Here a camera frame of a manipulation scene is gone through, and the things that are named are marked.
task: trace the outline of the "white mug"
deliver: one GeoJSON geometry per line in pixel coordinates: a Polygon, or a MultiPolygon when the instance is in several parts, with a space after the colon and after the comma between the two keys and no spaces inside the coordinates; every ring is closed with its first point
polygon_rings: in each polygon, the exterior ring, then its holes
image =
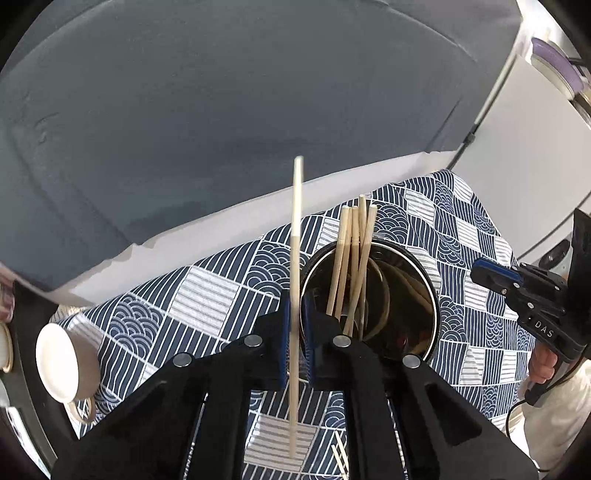
{"type": "Polygon", "coordinates": [[[94,394],[100,384],[99,361],[92,346],[79,335],[49,323],[37,337],[36,356],[39,376],[49,394],[77,421],[92,423],[96,415],[94,394]],[[89,402],[87,418],[78,412],[78,400],[89,402]]]}
{"type": "Polygon", "coordinates": [[[12,350],[12,339],[8,326],[4,322],[0,322],[0,369],[4,373],[9,373],[12,370],[12,362],[14,353],[12,350]]]}

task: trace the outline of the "wooden chopstick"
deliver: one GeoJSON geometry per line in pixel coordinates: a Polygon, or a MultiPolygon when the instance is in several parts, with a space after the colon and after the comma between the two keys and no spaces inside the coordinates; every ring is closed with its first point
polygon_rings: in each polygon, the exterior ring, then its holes
{"type": "Polygon", "coordinates": [[[336,293],[335,317],[337,318],[337,320],[340,320],[340,314],[343,310],[343,300],[345,299],[345,285],[347,284],[347,272],[349,270],[349,252],[351,250],[351,230],[353,223],[352,209],[349,212],[350,213],[347,217],[347,230],[345,233],[345,245],[343,247],[343,261],[341,262],[339,273],[339,288],[337,289],[336,293]]]}
{"type": "MultiPolygon", "coordinates": [[[[359,232],[361,236],[365,233],[365,226],[368,221],[367,201],[365,195],[359,195],[359,232]]],[[[365,289],[367,284],[367,272],[363,272],[363,284],[361,285],[361,305],[359,306],[359,340],[363,340],[365,333],[365,289]]]]}
{"type": "Polygon", "coordinates": [[[351,283],[349,285],[349,302],[351,298],[351,286],[355,285],[359,271],[359,207],[353,207],[351,229],[351,283]]]}
{"type": "Polygon", "coordinates": [[[333,276],[330,282],[329,301],[326,305],[326,314],[332,315],[335,307],[336,291],[339,286],[340,267],[343,262],[343,249],[345,248],[345,237],[347,235],[347,222],[349,221],[351,208],[344,206],[340,209],[339,236],[336,240],[335,264],[333,266],[333,276]]]}
{"type": "Polygon", "coordinates": [[[335,456],[336,464],[339,466],[340,474],[343,477],[343,480],[349,480],[347,477],[347,472],[345,472],[345,467],[343,466],[343,462],[340,461],[340,455],[338,450],[334,445],[330,446],[333,451],[333,455],[335,456]]]}
{"type": "Polygon", "coordinates": [[[343,445],[343,440],[340,439],[339,432],[335,430],[336,436],[336,443],[339,444],[340,454],[343,456],[343,461],[345,463],[345,468],[349,471],[349,459],[347,458],[347,450],[345,450],[345,446],[343,445]]]}
{"type": "Polygon", "coordinates": [[[300,402],[300,230],[302,157],[294,160],[290,238],[290,456],[296,456],[297,417],[300,402]]]}
{"type": "MultiPolygon", "coordinates": [[[[365,226],[365,234],[363,235],[363,245],[361,248],[361,257],[359,260],[359,271],[365,272],[368,267],[369,251],[371,249],[371,241],[374,234],[375,218],[378,212],[377,205],[369,207],[368,221],[365,226]]],[[[349,303],[349,314],[347,315],[347,321],[345,323],[345,332],[353,330],[353,314],[357,308],[359,302],[359,296],[361,295],[361,287],[363,286],[363,275],[357,275],[357,282],[353,288],[351,300],[349,303]]]]}

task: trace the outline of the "person's hand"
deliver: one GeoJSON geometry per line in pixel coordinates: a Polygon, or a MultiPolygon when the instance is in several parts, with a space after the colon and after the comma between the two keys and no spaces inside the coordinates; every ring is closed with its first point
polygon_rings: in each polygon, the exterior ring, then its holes
{"type": "Polygon", "coordinates": [[[553,351],[544,343],[536,341],[530,358],[530,380],[545,383],[554,375],[554,366],[557,361],[558,357],[553,351]]]}

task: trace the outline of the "screw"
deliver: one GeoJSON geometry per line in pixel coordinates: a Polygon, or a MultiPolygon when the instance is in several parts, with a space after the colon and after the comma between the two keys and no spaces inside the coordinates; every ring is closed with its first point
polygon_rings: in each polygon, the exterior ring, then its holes
{"type": "Polygon", "coordinates": [[[249,347],[262,345],[262,338],[260,335],[249,335],[244,339],[244,345],[249,347]]]}
{"type": "Polygon", "coordinates": [[[351,345],[351,339],[346,335],[337,335],[333,338],[333,343],[339,348],[347,348],[351,345]]]}
{"type": "Polygon", "coordinates": [[[402,359],[402,364],[407,368],[417,368],[421,365],[421,361],[415,355],[405,355],[402,359]]]}
{"type": "Polygon", "coordinates": [[[191,361],[191,355],[188,353],[180,353],[173,358],[175,367],[186,367],[187,365],[190,365],[191,361]]]}

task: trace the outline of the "tablecloth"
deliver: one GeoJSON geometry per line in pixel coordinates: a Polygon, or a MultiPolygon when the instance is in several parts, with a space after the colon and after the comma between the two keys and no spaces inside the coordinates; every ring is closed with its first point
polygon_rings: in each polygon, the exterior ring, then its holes
{"type": "MultiPolygon", "coordinates": [[[[441,332],[431,366],[487,418],[501,426],[525,377],[533,338],[517,325],[504,299],[473,284],[470,268],[486,257],[515,258],[470,187],[450,171],[386,184],[368,197],[378,205],[375,232],[403,245],[422,263],[437,292],[441,332]]],[[[301,223],[306,261],[336,239],[340,208],[301,223]]],[[[97,349],[101,421],[177,352],[211,355],[274,311],[289,286],[290,225],[244,245],[155,278],[59,323],[97,349]]],[[[337,477],[330,445],[346,443],[342,393],[300,383],[297,456],[288,454],[287,396],[253,392],[243,478],[337,477]]],[[[83,436],[92,426],[73,423],[83,436]]]]}

